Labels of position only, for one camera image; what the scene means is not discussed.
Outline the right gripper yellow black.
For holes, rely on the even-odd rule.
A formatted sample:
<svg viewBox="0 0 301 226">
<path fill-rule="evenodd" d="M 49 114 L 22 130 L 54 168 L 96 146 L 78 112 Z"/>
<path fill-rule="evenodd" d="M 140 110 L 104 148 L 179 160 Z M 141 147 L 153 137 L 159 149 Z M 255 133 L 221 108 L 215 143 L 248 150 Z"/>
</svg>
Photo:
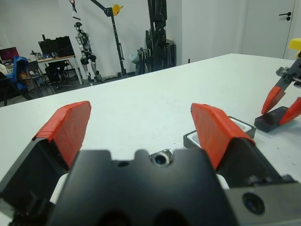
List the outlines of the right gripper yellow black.
<svg viewBox="0 0 301 226">
<path fill-rule="evenodd" d="M 264 102 L 261 113 L 269 112 L 285 95 L 285 90 L 293 82 L 297 88 L 301 88 L 301 39 L 292 39 L 288 45 L 289 49 L 297 50 L 297 57 L 291 67 L 280 67 L 276 71 L 276 75 L 280 77 L 276 85 L 268 93 Z M 301 114 L 301 98 L 298 97 L 296 101 L 287 109 L 284 116 L 279 121 L 280 125 L 284 125 Z"/>
</svg>

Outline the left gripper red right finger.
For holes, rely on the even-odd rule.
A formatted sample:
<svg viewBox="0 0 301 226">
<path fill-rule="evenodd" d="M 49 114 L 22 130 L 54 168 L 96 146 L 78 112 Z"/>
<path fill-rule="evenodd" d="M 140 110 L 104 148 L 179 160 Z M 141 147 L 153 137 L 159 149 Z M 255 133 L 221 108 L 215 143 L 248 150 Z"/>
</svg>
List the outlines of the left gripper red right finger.
<svg viewBox="0 0 301 226">
<path fill-rule="evenodd" d="M 190 108 L 200 147 L 230 188 L 294 183 L 281 176 L 254 140 L 221 109 L 193 103 Z"/>
</svg>

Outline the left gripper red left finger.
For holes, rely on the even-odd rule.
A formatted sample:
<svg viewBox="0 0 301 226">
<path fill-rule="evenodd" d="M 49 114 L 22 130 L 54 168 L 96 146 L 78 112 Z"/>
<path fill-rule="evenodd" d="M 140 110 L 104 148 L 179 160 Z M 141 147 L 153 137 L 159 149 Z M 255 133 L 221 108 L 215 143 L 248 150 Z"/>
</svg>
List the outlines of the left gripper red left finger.
<svg viewBox="0 0 301 226">
<path fill-rule="evenodd" d="M 34 212 L 49 203 L 82 147 L 90 113 L 89 101 L 57 109 L 1 180 L 2 212 Z"/>
</svg>

